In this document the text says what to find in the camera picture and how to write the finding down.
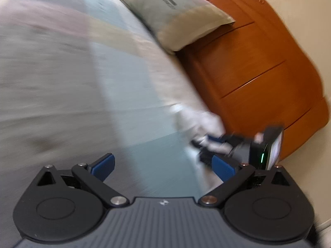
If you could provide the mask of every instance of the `beige wall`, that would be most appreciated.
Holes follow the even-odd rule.
[[[267,1],[316,65],[330,101],[331,0]],[[312,201],[319,224],[331,222],[331,122],[282,164]]]

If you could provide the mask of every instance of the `blue gripper pad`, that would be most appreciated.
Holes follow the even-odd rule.
[[[102,158],[90,165],[90,173],[104,181],[108,175],[115,169],[115,157],[113,154],[106,154]]]
[[[223,181],[226,182],[236,174],[236,170],[231,165],[220,159],[218,156],[213,155],[211,158],[211,167],[214,173]]]

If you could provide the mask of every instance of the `pillowcase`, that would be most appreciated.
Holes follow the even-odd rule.
[[[167,51],[184,46],[234,19],[206,0],[122,0]]]

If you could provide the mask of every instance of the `gray ribbed surface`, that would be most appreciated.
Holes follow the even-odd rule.
[[[201,208],[192,198],[137,198],[135,203],[110,211],[100,227],[84,238],[60,245],[23,240],[18,248],[262,248],[236,234],[215,209]],[[310,248],[304,242],[282,248]]]

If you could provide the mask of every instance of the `metal screw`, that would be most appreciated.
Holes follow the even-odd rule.
[[[203,196],[201,198],[201,201],[204,203],[204,204],[215,204],[217,202],[217,198],[214,197],[214,196]]]
[[[110,199],[110,202],[114,205],[123,205],[126,203],[126,201],[127,199],[122,196],[116,196]]]

